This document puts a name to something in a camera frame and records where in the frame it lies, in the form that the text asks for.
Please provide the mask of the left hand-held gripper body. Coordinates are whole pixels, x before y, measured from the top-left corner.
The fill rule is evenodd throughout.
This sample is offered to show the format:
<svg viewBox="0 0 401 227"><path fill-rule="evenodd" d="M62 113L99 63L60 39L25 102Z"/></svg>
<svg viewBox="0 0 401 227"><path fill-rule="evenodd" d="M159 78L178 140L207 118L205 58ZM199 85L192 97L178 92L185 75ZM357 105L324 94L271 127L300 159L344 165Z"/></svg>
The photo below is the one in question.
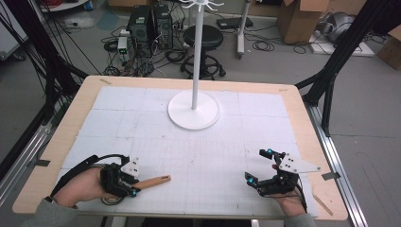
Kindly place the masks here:
<svg viewBox="0 0 401 227"><path fill-rule="evenodd" d="M100 183L103 189L119 198L128 197L131 185L129 179L134 178L132 175L124 173L121 168L130 162L129 157L121 159L121 164L116 163L105 164L100 171Z"/></svg>

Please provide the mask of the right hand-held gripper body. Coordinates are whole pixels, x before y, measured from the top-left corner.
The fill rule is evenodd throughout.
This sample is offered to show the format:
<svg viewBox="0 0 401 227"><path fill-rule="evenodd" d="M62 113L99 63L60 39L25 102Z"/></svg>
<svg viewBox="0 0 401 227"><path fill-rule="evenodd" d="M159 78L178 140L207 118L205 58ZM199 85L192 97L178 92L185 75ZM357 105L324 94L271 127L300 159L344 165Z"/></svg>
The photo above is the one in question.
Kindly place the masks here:
<svg viewBox="0 0 401 227"><path fill-rule="evenodd" d="M258 182L256 188L260 196L286 194L298 184L301 173L319 172L321 168L288 152L273 152L272 160L276 164L276 175L269 180Z"/></svg>

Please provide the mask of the metal ladle with wooden handle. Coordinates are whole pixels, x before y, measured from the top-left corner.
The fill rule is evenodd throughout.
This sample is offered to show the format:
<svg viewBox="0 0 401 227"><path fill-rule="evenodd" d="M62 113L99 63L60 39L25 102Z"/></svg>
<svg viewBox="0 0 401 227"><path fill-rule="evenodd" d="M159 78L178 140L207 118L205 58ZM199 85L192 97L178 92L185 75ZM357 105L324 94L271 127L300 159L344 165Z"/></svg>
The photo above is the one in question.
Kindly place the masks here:
<svg viewBox="0 0 401 227"><path fill-rule="evenodd" d="M137 187L142 189L147 189L156 185L160 185L162 183L167 183L171 180L171 177L169 175L166 176L161 176L161 177L156 177L153 179L148 179L139 183L131 184L132 187ZM122 202L124 200L124 197L122 198L116 198L116 199L106 199L102 198L101 201L106 204L106 205L117 205L118 203Z"/></svg>

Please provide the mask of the person's left hand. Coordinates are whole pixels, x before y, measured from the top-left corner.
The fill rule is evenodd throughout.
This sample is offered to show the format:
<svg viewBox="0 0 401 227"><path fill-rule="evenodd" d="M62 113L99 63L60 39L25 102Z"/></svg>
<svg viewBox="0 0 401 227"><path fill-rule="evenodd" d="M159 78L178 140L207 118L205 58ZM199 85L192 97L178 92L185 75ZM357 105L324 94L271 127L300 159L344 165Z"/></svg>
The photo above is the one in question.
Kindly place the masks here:
<svg viewBox="0 0 401 227"><path fill-rule="evenodd" d="M107 193L100 183L100 167L87 169L61 188L53 199L58 205L73 207L80 201L92 201L105 198L115 199L115 195Z"/></svg>

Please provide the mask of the person's dark trousers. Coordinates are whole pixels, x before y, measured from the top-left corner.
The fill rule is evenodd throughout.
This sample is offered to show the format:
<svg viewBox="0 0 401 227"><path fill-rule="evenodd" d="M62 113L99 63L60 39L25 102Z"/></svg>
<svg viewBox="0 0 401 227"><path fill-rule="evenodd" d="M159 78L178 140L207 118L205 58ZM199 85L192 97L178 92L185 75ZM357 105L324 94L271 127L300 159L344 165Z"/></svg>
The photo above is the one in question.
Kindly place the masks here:
<svg viewBox="0 0 401 227"><path fill-rule="evenodd" d="M145 218L141 227L196 227L190 218ZM252 227L243 219L202 219L199 227Z"/></svg>

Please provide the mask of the white hook stand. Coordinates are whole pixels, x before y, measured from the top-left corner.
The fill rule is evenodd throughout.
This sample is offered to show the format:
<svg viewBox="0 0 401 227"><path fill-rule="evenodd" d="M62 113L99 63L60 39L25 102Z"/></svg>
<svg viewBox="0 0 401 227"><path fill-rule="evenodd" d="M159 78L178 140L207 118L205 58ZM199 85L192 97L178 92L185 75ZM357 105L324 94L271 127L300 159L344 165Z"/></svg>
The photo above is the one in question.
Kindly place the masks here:
<svg viewBox="0 0 401 227"><path fill-rule="evenodd" d="M186 8L197 7L195 23L195 53L192 91L176 94L168 103L169 118L179 127L189 131L200 131L213 126L219 119L220 109L217 100L199 90L201 71L201 41L204 8L213 10L213 6L223 6L212 0L180 0L187 3Z"/></svg>

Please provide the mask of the black round stool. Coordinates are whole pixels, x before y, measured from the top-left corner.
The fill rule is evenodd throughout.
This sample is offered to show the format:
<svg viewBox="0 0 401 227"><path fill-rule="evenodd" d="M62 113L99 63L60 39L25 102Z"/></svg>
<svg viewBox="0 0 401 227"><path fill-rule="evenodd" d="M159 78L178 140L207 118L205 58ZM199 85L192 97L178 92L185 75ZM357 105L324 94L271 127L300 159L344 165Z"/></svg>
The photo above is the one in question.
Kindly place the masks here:
<svg viewBox="0 0 401 227"><path fill-rule="evenodd" d="M194 46L196 38L196 27L192 26L183 33L183 40L186 44ZM223 42L222 32L209 25L203 25L201 50L200 50L200 79L210 78L215 80L215 74L218 73L220 77L226 76L226 71L223 69L220 62L207 55L206 52L217 49ZM180 67L181 72L185 72L189 79L193 78L194 71L194 55L187 57Z"/></svg>

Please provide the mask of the white flat board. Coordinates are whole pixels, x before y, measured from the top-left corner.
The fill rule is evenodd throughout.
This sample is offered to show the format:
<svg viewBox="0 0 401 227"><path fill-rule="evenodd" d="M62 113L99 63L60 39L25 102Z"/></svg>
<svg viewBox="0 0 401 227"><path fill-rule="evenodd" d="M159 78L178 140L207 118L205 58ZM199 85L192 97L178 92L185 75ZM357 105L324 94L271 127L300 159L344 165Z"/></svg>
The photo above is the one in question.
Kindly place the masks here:
<svg viewBox="0 0 401 227"><path fill-rule="evenodd" d="M321 35L319 32L314 32L311 35L308 44L311 52L314 54L332 55L338 49L340 50L340 52L350 50L348 46L335 47L333 43L331 43L325 36ZM374 51L365 42L361 42L360 44L358 44L354 52L352 53L354 57L372 57L374 54Z"/></svg>

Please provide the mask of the large open cardboard box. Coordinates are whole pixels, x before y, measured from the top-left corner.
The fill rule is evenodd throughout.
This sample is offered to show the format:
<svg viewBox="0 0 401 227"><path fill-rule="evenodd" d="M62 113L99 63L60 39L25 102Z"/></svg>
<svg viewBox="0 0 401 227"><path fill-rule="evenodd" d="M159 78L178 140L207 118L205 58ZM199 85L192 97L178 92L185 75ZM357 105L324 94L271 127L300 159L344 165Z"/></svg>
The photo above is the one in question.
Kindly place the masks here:
<svg viewBox="0 0 401 227"><path fill-rule="evenodd" d="M283 0L277 27L285 44L307 43L329 0Z"/></svg>

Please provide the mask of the grey round appliance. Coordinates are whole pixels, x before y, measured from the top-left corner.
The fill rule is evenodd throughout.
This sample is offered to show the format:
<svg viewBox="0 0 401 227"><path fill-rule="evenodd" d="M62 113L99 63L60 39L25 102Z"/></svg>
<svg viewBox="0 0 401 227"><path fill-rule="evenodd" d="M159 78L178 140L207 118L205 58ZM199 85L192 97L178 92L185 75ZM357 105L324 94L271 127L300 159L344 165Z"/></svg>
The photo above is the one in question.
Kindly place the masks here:
<svg viewBox="0 0 401 227"><path fill-rule="evenodd" d="M328 12L319 20L316 30L331 43L335 43L350 28L354 21L355 17L345 12Z"/></svg>

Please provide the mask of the large black computer tower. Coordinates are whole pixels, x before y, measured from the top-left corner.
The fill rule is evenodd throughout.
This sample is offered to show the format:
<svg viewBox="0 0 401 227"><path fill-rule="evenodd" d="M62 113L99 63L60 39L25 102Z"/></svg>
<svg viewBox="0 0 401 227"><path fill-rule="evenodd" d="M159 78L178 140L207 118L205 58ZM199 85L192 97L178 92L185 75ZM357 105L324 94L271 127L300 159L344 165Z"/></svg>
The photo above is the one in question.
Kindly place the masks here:
<svg viewBox="0 0 401 227"><path fill-rule="evenodd" d="M135 5L127 25L133 48L142 56L151 56L151 44L155 40L155 28L151 6Z"/></svg>

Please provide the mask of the small cardboard box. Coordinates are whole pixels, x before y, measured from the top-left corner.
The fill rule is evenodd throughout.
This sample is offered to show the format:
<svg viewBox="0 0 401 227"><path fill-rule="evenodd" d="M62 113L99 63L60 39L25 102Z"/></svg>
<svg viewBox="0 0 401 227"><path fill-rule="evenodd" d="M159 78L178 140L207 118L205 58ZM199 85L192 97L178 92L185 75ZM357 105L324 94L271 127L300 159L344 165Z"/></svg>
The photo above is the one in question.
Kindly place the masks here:
<svg viewBox="0 0 401 227"><path fill-rule="evenodd" d="M393 69L401 70L401 24L389 32L389 37L377 56Z"/></svg>

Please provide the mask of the aluminium rail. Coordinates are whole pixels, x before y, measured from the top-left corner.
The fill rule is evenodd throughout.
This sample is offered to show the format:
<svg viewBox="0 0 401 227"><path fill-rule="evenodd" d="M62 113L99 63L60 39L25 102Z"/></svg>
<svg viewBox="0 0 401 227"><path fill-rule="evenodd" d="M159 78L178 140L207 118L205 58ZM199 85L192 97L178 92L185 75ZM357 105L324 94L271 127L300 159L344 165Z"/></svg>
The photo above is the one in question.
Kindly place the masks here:
<svg viewBox="0 0 401 227"><path fill-rule="evenodd" d="M327 136L321 126L323 121L322 114L318 107L305 105L310 120L314 126L315 132L323 148L324 156L336 182L343 203L346 207L348 218L352 221L354 227L369 227L363 211L358 203L356 194L350 184L346 171L341 162L335 144L330 136Z"/></svg>
<svg viewBox="0 0 401 227"><path fill-rule="evenodd" d="M40 125L37 130L28 134L27 142L21 145L21 152L0 181L0 207L6 202L13 188L27 170L29 163L43 147L51 132L51 125Z"/></svg>

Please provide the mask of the black frame strut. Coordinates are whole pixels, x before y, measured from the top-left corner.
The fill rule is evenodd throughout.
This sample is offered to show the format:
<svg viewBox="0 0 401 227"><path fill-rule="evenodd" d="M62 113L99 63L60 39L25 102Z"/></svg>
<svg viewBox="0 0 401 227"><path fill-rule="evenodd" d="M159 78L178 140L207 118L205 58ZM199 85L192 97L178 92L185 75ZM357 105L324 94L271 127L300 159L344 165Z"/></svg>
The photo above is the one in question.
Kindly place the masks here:
<svg viewBox="0 0 401 227"><path fill-rule="evenodd" d="M341 39L338 44L340 47L348 46L350 50L340 52L338 49L331 55L327 63L317 74L295 84L298 89L303 89L310 85L308 92L302 96L304 103L309 106L317 107L319 100L324 96L323 121L321 126L327 136L330 136L330 114L337 75L352 56L356 46L362 42L368 31L380 17L386 14L390 6L397 1L398 0L367 0L356 16L355 21L345 32L344 38Z"/></svg>
<svg viewBox="0 0 401 227"><path fill-rule="evenodd" d="M86 79L88 74L61 56L29 0L0 0L0 8L3 6L8 7L10 14L35 48L32 51L10 21L0 13L0 23L27 53L37 75L45 80L45 104L40 113L43 121L48 122L55 115L57 101L63 96L74 97L78 92L80 85L74 76Z"/></svg>

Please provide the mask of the white metal post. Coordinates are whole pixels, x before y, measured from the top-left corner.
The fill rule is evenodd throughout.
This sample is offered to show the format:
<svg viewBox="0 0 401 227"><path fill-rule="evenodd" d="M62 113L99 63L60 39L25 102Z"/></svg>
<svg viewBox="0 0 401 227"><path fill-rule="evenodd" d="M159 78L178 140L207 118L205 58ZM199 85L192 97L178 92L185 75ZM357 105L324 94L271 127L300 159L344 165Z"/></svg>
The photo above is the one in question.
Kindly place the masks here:
<svg viewBox="0 0 401 227"><path fill-rule="evenodd" d="M245 53L244 45L244 30L246 27L246 21L248 16L248 11L250 8L251 0L244 0L244 8L241 14L240 27L237 32L237 56L241 60Z"/></svg>

